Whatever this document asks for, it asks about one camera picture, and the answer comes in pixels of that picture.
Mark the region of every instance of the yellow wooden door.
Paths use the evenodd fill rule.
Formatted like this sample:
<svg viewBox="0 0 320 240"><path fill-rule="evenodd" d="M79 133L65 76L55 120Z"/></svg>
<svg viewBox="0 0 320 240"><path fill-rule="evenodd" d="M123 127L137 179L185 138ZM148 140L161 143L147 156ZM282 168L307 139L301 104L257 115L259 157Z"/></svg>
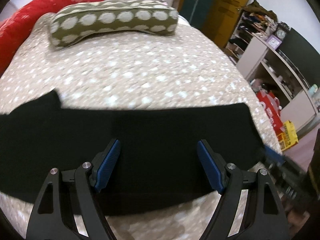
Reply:
<svg viewBox="0 0 320 240"><path fill-rule="evenodd" d="M203 34L218 47L225 47L236 27L241 7L247 2L248 0L214 0L201 30Z"/></svg>

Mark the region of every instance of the clock face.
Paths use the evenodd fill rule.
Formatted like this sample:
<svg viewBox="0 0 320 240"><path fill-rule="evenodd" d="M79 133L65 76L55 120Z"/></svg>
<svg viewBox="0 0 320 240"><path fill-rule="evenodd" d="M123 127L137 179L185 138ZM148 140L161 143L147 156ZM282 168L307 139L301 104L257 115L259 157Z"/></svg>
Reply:
<svg viewBox="0 0 320 240"><path fill-rule="evenodd" d="M268 44L273 47L274 49L276 49L279 44L280 44L280 41L278 41L276 38L271 38L269 41L268 41Z"/></svg>
<svg viewBox="0 0 320 240"><path fill-rule="evenodd" d="M281 30L281 29L278 29L277 32L276 32L276 35L279 39L283 40L284 37L285 37L285 31L284 30Z"/></svg>

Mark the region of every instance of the yellow box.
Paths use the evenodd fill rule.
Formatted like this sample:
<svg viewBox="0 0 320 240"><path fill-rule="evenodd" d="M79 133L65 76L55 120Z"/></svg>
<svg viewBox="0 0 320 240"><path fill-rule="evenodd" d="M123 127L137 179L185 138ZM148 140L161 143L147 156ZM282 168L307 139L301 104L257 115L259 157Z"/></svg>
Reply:
<svg viewBox="0 0 320 240"><path fill-rule="evenodd" d="M287 150L298 143L298 136L293 123L286 121L283 123L283 126L284 132L278 134L278 141L282 151Z"/></svg>

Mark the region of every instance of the television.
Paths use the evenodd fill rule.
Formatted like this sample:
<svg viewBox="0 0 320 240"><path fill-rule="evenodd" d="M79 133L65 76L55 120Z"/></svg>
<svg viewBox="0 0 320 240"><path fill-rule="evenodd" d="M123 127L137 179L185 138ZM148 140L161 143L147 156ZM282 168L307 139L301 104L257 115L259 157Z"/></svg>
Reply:
<svg viewBox="0 0 320 240"><path fill-rule="evenodd" d="M283 42L277 49L284 58L287 57L303 76L308 86L316 84L320 87L320 54L302 37L294 28L287 33Z"/></svg>

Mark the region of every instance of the bed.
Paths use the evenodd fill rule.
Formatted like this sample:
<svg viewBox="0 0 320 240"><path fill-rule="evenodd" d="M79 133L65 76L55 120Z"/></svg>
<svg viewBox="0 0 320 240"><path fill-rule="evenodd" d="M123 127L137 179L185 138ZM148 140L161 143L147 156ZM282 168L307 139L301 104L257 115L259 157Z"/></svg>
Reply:
<svg viewBox="0 0 320 240"><path fill-rule="evenodd" d="M248 83L212 41L182 18L175 36L99 34L55 51L47 31L53 16L49 13L37 21L1 77L2 113L54 88L63 106L71 108L163 109L245 102L263 142L280 152ZM199 239L219 198L215 191L179 206L107 219L118 239ZM239 229L245 200L243 191L230 235ZM24 238L32 206L0 193L0 208ZM76 216L76 223L86 235L81 217Z"/></svg>

